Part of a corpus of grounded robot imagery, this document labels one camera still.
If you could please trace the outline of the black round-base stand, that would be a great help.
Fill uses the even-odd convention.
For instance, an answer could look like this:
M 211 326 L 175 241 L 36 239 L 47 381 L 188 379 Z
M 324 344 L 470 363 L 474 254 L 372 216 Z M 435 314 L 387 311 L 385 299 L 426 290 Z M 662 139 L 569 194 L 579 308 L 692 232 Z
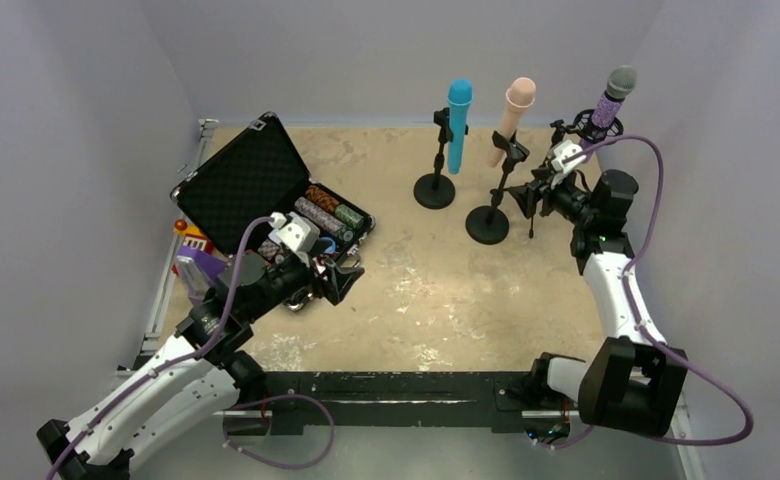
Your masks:
M 484 245 L 495 245 L 506 239 L 510 222 L 500 209 L 506 193 L 506 182 L 516 166 L 529 156 L 529 150 L 516 140 L 516 134 L 505 137 L 498 131 L 493 131 L 491 140 L 497 151 L 505 154 L 501 163 L 502 175 L 498 186 L 491 190 L 490 204 L 471 210 L 465 220 L 468 235 Z
M 454 139 L 449 119 L 449 107 L 433 113 L 433 123 L 439 127 L 439 145 L 433 160 L 433 171 L 421 176 L 413 187 L 413 196 L 417 203 L 430 210 L 448 207 L 454 201 L 456 194 L 453 182 L 442 173 L 446 164 L 446 146 Z

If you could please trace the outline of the black tripod shock-mount stand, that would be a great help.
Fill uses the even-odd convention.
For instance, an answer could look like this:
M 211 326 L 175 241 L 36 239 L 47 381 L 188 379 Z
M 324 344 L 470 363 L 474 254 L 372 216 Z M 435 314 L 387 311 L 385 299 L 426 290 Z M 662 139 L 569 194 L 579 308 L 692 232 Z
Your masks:
M 543 162 L 532 170 L 532 179 L 506 189 L 529 220 L 529 234 L 534 234 L 534 218 L 553 211 L 565 213 L 576 221 L 589 209 L 591 192 L 581 166 L 589 159 L 589 149 L 609 138 L 624 134 L 617 109 L 595 107 L 579 112 L 571 123 L 557 120 L 550 149 Z

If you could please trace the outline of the pink microphone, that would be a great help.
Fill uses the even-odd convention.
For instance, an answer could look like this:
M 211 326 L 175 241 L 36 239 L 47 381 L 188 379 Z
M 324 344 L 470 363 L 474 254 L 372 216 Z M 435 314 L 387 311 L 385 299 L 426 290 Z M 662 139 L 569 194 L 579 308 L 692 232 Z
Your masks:
M 536 94 L 537 86 L 531 78 L 516 78 L 505 92 L 504 108 L 494 132 L 510 140 L 525 112 L 535 103 Z

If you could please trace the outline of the blue microphone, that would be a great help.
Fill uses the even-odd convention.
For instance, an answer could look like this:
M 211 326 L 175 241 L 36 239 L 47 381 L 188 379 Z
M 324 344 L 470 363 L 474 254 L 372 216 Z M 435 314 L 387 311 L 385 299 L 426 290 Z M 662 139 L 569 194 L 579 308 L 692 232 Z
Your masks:
M 448 126 L 452 132 L 452 139 L 449 141 L 447 164 L 448 172 L 452 175 L 458 174 L 461 169 L 468 111 L 473 99 L 473 87 L 468 79 L 458 78 L 450 84 L 447 104 Z

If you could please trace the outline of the purple glitter microphone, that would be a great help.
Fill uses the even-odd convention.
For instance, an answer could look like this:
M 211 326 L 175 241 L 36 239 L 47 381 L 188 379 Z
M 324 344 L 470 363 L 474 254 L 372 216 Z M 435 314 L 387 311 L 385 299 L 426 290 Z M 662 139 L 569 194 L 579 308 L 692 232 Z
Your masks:
M 637 70 L 632 66 L 620 66 L 609 75 L 603 95 L 581 130 L 579 145 L 582 148 L 623 133 L 624 127 L 617 114 L 636 84 Z

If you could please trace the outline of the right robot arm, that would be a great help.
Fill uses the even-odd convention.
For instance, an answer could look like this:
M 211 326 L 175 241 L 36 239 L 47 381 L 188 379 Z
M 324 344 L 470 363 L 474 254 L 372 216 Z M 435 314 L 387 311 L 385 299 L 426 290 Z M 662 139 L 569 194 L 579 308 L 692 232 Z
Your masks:
M 509 389 L 516 399 L 570 400 L 592 426 L 662 437 L 672 423 L 687 375 L 686 354 L 659 349 L 633 272 L 635 252 L 624 231 L 639 191 L 629 174 L 604 171 L 591 191 L 571 173 L 560 183 L 534 172 L 534 180 L 508 188 L 528 218 L 558 213 L 573 226 L 571 255 L 595 301 L 605 339 L 592 361 L 542 353 Z

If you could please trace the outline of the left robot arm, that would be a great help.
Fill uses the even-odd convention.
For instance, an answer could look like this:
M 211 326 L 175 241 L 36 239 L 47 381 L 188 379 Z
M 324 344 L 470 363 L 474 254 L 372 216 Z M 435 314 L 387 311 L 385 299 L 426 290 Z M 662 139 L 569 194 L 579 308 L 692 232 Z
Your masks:
M 265 372 L 242 349 L 254 322 L 299 292 L 337 305 L 363 273 L 294 254 L 277 265 L 254 253 L 234 261 L 130 378 L 79 416 L 38 429 L 48 478 L 127 479 L 145 454 L 196 421 L 267 398 Z

